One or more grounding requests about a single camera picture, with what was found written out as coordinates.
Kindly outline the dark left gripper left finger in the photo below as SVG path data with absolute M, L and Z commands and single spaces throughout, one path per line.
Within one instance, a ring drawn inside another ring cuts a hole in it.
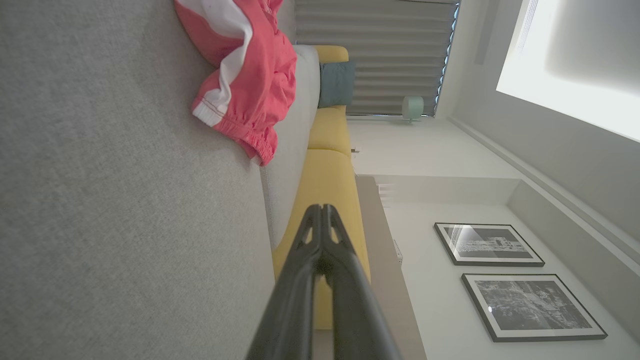
M 322 206 L 307 208 L 246 354 L 248 360 L 313 357 L 314 288 L 320 259 Z

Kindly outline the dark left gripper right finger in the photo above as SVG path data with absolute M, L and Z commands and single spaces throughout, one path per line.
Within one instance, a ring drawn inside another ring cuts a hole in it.
M 322 207 L 322 273 L 332 291 L 336 360 L 400 360 L 370 281 L 338 210 Z

